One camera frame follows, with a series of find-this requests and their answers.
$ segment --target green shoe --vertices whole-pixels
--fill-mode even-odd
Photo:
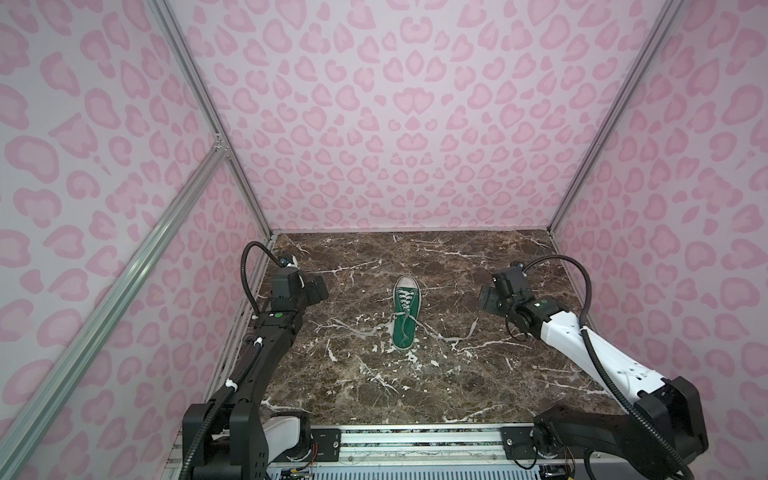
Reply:
[[[416,319],[419,318],[419,307],[422,305],[422,291],[412,276],[403,275],[395,283],[392,298],[395,300],[392,343],[399,349],[407,349],[413,344]]]

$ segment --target metal post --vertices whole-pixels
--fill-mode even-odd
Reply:
[[[214,147],[170,203],[123,273],[88,317],[35,395],[20,411],[0,443],[0,478],[16,478],[81,378],[128,310],[165,248],[218,171],[225,151]]]
[[[174,10],[168,5],[167,0],[144,1],[157,20],[160,30],[163,31],[165,39],[170,46],[170,50],[174,54],[176,62],[179,64],[181,72],[184,74],[184,78],[190,85],[192,94],[197,99],[197,104],[200,105],[200,111],[202,111],[208,126],[217,140],[222,143],[223,149],[227,151],[228,155],[226,160],[232,167],[237,186],[240,188],[243,197],[245,197],[246,204],[257,219],[257,224],[264,237],[269,238],[272,235],[270,225],[267,222],[261,207],[259,207],[256,194],[253,192],[253,188],[251,188],[250,182],[245,175],[243,165],[237,159],[237,156],[231,147],[230,139],[227,136],[227,132],[218,113],[216,112],[214,102],[211,99],[208,90],[205,88],[203,77],[197,70],[197,64],[195,64],[190,49],[187,47],[187,42],[184,40],[184,33],[181,31]]]
[[[681,18],[681,14],[687,7],[687,3],[688,0],[667,0],[661,8],[661,12],[656,18],[654,26],[651,28],[648,37],[645,39],[645,43],[643,43],[640,52],[637,54],[637,57],[632,64],[632,68],[627,73],[627,78],[621,85],[621,89],[619,89],[610,110],[608,110],[608,115],[606,115],[597,134],[594,136],[594,140],[587,149],[587,153],[584,155],[584,160],[576,171],[571,184],[568,185],[568,189],[563,196],[563,201],[560,202],[557,211],[554,212],[552,222],[547,228],[550,234],[554,235],[554,232],[562,225],[565,216],[568,214],[568,210],[576,200],[579,190],[582,185],[584,185],[584,182],[587,181],[587,177],[592,171],[592,167],[598,162],[605,143],[616,129],[616,126],[618,125],[621,116],[627,110],[627,107],[629,107],[632,97],[640,87],[643,78],[650,69],[651,64],[653,64],[654,59],[658,56],[661,49],[664,47],[664,44],[667,42],[676,20]]]

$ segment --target robotic arm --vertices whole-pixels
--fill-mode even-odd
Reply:
[[[580,325],[578,317],[551,296],[536,298],[522,265],[494,273],[493,285],[482,287],[479,310],[504,317],[507,325],[513,323],[522,333],[564,353],[611,392],[627,412],[626,415],[602,415],[553,407],[534,420],[531,437],[538,452],[547,455],[566,447],[582,447],[625,458],[651,480],[674,477],[680,470],[684,477],[690,477],[690,470],[684,466],[708,447],[699,392],[692,383],[682,377],[665,379],[659,372],[622,353],[589,327]],[[599,359],[597,362],[590,349]],[[644,419],[650,428],[632,414]],[[651,429],[674,449],[684,464],[671,458],[669,450]]]

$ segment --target vented metal panel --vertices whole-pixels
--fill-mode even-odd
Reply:
[[[280,469],[271,468],[273,480]],[[538,468],[514,465],[408,465],[318,467],[313,480],[541,480]]]

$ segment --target pink patterned wall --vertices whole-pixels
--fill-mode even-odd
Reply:
[[[259,238],[223,165],[20,479],[157,476],[203,398],[244,298],[240,253]]]
[[[592,318],[697,385],[699,478],[768,470],[768,5],[694,2],[558,232]]]
[[[211,137],[141,0],[0,3],[2,435]]]
[[[173,0],[273,228],[546,226],[662,2]]]

